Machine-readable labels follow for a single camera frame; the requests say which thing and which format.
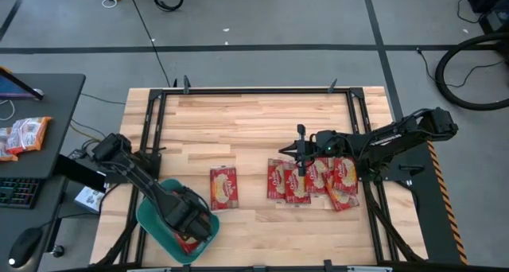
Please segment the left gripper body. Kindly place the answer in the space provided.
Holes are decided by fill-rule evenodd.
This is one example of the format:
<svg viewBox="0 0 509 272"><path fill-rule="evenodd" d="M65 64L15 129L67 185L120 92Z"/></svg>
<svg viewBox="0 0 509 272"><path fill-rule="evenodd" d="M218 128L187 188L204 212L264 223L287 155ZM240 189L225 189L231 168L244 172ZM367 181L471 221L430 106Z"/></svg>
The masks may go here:
<svg viewBox="0 0 509 272"><path fill-rule="evenodd" d="M184 240L205 241L212 235L209 206L192 190L168 192L163 199L161 214L166 224Z"/></svg>

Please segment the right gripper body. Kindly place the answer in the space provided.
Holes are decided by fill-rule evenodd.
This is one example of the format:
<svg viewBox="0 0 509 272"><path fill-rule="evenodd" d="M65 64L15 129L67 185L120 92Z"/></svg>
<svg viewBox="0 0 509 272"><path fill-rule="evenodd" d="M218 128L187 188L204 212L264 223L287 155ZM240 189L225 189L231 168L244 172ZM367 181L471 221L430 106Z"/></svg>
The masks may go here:
<svg viewBox="0 0 509 272"><path fill-rule="evenodd" d="M353 146L346 134L334 130L322 130L314 134L314 138L305 138L305 126L297 125L299 139L296 141L296 165L298 175L304 177L310 162L316 157L354 157Z"/></svg>

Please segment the orange popcorn bag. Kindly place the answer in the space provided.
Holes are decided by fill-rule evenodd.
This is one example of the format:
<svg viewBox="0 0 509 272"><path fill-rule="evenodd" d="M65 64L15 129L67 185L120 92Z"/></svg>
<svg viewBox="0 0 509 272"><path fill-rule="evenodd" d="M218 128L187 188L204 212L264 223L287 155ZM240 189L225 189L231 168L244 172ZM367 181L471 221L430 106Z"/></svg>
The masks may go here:
<svg viewBox="0 0 509 272"><path fill-rule="evenodd" d="M51 117L36 117L17 120L11 127L6 141L6 152L17 155L28 151L41 150L45 131Z"/></svg>
<svg viewBox="0 0 509 272"><path fill-rule="evenodd" d="M0 161L18 161L18 157L7 152L7 140L10 136L11 128L0 128Z"/></svg>

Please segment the green plastic basket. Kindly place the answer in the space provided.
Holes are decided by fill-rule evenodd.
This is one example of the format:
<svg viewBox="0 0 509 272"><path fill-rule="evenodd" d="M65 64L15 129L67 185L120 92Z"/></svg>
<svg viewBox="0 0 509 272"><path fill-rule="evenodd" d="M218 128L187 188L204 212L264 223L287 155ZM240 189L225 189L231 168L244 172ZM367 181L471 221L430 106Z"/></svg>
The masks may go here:
<svg viewBox="0 0 509 272"><path fill-rule="evenodd" d="M178 243L174 233L163 224L163 221L157 214L156 208L147 198L138 206L136 218L140 226L151 235L174 260L183 265L195 262L215 240L220 230L220 220L217 215L212 214L212 236L206 241L199 243L197 248L190 253L186 253Z"/></svg>

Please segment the white booklet box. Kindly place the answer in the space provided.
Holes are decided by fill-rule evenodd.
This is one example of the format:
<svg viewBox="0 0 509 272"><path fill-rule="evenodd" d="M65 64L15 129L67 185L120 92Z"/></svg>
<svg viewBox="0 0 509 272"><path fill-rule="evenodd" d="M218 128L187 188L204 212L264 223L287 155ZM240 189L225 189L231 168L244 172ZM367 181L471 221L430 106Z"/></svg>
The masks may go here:
<svg viewBox="0 0 509 272"><path fill-rule="evenodd" d="M104 195L104 192L83 187L74 198L74 202L90 212L99 214Z"/></svg>

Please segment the black power box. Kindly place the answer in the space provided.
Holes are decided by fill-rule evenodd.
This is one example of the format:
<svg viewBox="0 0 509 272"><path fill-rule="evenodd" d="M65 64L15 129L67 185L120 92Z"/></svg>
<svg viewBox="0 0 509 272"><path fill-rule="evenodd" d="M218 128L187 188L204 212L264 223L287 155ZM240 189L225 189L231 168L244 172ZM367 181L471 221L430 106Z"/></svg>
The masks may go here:
<svg viewBox="0 0 509 272"><path fill-rule="evenodd" d="M95 191L106 192L106 177L103 174L97 170L89 169L87 166L81 165L64 155L58 156L53 168L53 174L65 176Z"/></svg>

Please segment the black hazard striped platform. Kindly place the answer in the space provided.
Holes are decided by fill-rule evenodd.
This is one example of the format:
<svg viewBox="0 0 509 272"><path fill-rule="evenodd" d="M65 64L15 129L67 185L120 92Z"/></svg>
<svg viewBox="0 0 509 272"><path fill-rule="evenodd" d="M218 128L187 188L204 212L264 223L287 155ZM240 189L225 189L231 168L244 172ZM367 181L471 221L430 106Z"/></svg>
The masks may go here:
<svg viewBox="0 0 509 272"><path fill-rule="evenodd" d="M417 214L428 260L468 264L449 192L431 141L406 151L398 161L410 175L407 185L418 202Z"/></svg>

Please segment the black computer mouse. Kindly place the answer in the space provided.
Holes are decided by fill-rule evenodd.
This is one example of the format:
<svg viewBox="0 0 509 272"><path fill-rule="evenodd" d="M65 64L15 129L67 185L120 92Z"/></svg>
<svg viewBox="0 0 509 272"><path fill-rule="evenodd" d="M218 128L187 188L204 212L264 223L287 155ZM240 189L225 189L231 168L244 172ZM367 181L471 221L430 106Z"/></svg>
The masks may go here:
<svg viewBox="0 0 509 272"><path fill-rule="evenodd" d="M39 227L31 227L23 231L10 249L9 265L13 268L24 266L32 257L42 235L43 231Z"/></svg>

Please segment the black keyboard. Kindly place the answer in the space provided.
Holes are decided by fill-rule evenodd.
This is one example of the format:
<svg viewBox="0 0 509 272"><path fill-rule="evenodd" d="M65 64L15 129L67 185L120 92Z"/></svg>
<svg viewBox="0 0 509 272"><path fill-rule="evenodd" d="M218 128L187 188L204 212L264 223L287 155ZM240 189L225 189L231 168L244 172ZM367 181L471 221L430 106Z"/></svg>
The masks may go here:
<svg viewBox="0 0 509 272"><path fill-rule="evenodd" d="M44 182L32 178L0 178L0 208L32 209Z"/></svg>

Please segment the black desk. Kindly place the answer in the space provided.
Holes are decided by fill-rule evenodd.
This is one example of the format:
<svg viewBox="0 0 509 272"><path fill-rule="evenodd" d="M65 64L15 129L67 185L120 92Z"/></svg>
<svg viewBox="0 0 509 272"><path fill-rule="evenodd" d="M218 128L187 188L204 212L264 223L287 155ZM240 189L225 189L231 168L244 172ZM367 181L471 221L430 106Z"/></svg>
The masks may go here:
<svg viewBox="0 0 509 272"><path fill-rule="evenodd" d="M49 116L52 120L40 151L22 153L18 161L0 161L0 178L35 178L44 181L32 209L0 208L0 272L37 272L51 239L51 220L58 214L68 183L65 176L55 175L53 170L60 156L85 76L36 73L17 73L15 76L30 87L41 89L44 97L41 101L14 101L14 117L9 121L0 121L0 127L12 126L14 121L29 117ZM41 240L32 258L24 266L13 268L8 263L10 249L19 235L30 227L41 227Z"/></svg>

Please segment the black equipment case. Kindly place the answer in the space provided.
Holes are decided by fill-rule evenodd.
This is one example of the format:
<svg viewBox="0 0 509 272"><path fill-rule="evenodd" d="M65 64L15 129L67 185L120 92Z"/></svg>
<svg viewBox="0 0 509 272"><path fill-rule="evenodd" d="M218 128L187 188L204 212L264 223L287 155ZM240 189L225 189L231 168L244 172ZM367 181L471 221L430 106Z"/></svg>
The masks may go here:
<svg viewBox="0 0 509 272"><path fill-rule="evenodd" d="M509 33L509 0L467 0L485 34Z"/></svg>

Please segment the computer monitor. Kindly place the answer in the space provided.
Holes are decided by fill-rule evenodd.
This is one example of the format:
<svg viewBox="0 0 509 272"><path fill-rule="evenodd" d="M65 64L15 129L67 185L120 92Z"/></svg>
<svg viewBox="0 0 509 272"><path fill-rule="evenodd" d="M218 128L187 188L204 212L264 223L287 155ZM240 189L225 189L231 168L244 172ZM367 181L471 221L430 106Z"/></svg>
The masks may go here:
<svg viewBox="0 0 509 272"><path fill-rule="evenodd" d="M42 100L44 93L25 84L10 71L0 67L0 100L34 99Z"/></svg>

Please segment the black aluminium table frame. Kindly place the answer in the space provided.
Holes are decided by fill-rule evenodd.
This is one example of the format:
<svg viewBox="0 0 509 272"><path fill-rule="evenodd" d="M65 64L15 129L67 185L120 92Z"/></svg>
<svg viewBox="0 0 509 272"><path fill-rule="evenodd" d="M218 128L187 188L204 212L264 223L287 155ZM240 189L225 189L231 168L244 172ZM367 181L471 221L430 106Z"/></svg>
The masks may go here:
<svg viewBox="0 0 509 272"><path fill-rule="evenodd" d="M173 178L210 196L209 171L232 165L237 171L239 206L220 211L220 230L193 270L253 270L277 266L335 266L376 261L365 203L335 212L328 197L309 204L269 200L267 162L297 138L297 125L308 133L351 133L392 121L382 87L366 87L363 101L344 89L211 89L172 94L153 101L150 90L133 88L122 113L120 133L134 147L161 147L161 179Z"/></svg>

